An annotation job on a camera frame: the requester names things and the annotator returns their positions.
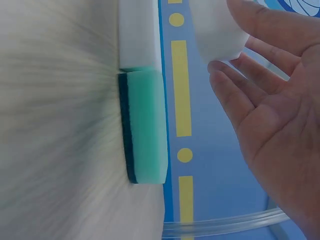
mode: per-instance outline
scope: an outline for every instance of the yellow dot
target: yellow dot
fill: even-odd
[[[180,13],[173,13],[169,17],[169,22],[174,27],[180,27],[185,23],[185,18]]]
[[[180,162],[186,164],[192,160],[194,155],[189,148],[182,148],[178,152],[177,156]]]

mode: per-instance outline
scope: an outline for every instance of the hand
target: hand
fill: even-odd
[[[310,239],[320,238],[320,19],[228,0],[249,33],[246,47],[289,81],[245,54],[209,63],[213,91],[262,187]]]

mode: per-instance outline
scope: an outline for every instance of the white foam block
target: white foam block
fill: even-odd
[[[205,61],[237,59],[249,35],[233,19],[226,0],[189,0],[198,50]]]
[[[162,72],[158,0],[119,0],[119,68]]]

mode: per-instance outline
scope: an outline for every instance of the green sponge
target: green sponge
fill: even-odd
[[[162,74],[146,69],[119,74],[126,169],[134,184],[163,184],[168,170]]]

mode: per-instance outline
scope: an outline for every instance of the white fuzzy surface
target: white fuzzy surface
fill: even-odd
[[[117,0],[0,0],[0,239],[157,240],[162,186],[131,185]]]

